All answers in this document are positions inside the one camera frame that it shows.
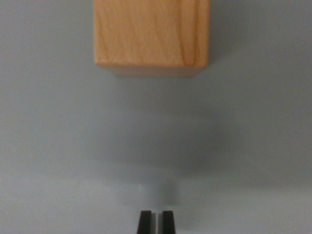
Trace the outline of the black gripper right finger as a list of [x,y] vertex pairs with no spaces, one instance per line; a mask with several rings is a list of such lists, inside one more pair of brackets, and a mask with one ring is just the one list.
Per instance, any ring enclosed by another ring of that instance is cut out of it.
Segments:
[[158,214],[158,234],[176,234],[173,211],[163,211]]

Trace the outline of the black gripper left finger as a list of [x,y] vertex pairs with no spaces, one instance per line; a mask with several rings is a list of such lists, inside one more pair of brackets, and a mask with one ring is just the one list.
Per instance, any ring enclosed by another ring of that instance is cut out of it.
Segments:
[[152,211],[141,211],[137,234],[155,234],[156,233],[156,214]]

